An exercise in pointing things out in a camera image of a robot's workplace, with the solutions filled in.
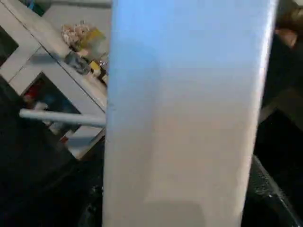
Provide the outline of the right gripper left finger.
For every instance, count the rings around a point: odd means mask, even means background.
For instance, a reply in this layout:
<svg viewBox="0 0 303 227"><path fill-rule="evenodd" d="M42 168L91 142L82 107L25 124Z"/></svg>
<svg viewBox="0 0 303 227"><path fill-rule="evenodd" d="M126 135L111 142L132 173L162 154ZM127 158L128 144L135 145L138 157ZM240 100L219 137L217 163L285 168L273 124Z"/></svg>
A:
<svg viewBox="0 0 303 227"><path fill-rule="evenodd" d="M101 227L103 221L103 184L93 185L85 193L77 227Z"/></svg>

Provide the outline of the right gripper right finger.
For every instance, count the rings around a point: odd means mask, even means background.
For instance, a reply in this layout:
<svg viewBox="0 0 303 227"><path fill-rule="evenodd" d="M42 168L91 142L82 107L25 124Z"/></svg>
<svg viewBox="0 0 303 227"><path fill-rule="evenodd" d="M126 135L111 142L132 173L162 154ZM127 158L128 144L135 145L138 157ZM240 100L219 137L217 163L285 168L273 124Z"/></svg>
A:
<svg viewBox="0 0 303 227"><path fill-rule="evenodd" d="M302 225L303 221L293 209L284 192L254 155L241 226L301 227Z"/></svg>

